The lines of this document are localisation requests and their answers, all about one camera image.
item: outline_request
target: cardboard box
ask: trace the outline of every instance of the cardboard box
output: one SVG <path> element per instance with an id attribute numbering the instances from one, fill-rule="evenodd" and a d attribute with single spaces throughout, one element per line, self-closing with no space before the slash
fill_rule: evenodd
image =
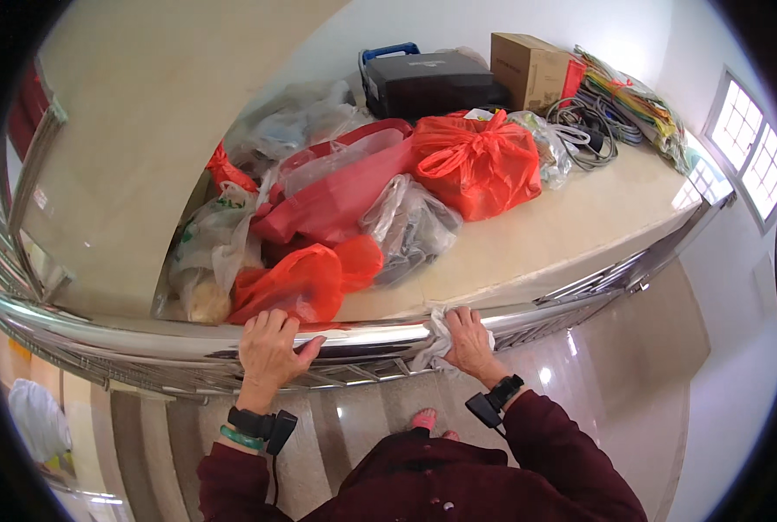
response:
<path id="1" fill-rule="evenodd" d="M 571 58 L 567 52 L 527 34 L 490 37 L 490 71 L 510 91 L 514 110 L 543 114 L 560 99 Z"/>

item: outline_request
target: black box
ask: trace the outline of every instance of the black box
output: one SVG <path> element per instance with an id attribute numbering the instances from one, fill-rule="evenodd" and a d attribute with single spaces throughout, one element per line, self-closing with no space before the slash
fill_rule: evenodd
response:
<path id="1" fill-rule="evenodd" d="M 375 57 L 365 97 L 377 118 L 416 120 L 487 105 L 493 74 L 461 53 Z"/>

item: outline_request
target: pink slipper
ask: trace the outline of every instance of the pink slipper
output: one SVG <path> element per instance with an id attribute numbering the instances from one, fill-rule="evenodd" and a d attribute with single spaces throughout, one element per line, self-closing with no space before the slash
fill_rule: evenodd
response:
<path id="1" fill-rule="evenodd" d="M 426 428 L 429 431 L 435 429 L 435 422 L 438 419 L 438 412 L 435 408 L 424 408 L 415 413 L 412 418 L 412 428 Z"/>
<path id="2" fill-rule="evenodd" d="M 458 434 L 451 429 L 444 432 L 444 434 L 441 435 L 441 438 L 448 438 L 449 440 L 454 440 L 457 443 L 461 442 L 461 438 L 458 436 Z"/>

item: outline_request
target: rag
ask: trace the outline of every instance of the rag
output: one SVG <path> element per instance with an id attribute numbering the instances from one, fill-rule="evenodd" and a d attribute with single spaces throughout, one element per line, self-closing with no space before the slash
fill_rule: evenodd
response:
<path id="1" fill-rule="evenodd" d="M 444 360 L 447 351 L 452 348 L 452 335 L 449 333 L 449 328 L 447 328 L 446 321 L 444 320 L 447 310 L 448 308 L 445 305 L 435 305 L 430 309 L 429 328 L 432 330 L 435 340 L 428 348 L 419 351 L 415 356 L 415 359 L 409 366 L 409 369 L 412 371 L 421 371 L 425 368 L 455 369 L 453 365 Z M 493 339 L 493 332 L 490 330 L 487 330 L 487 339 L 490 350 L 493 351 L 496 340 Z"/>

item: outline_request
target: green jade bangle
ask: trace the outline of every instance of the green jade bangle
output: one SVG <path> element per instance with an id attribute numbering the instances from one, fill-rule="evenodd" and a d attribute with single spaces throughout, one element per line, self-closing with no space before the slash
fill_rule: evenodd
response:
<path id="1" fill-rule="evenodd" d="M 264 441 L 259 438 L 248 437 L 243 433 L 237 433 L 234 429 L 229 428 L 226 424 L 221 426 L 221 435 L 228 438 L 235 444 L 241 444 L 249 449 L 256 449 L 262 451 L 264 449 Z"/>

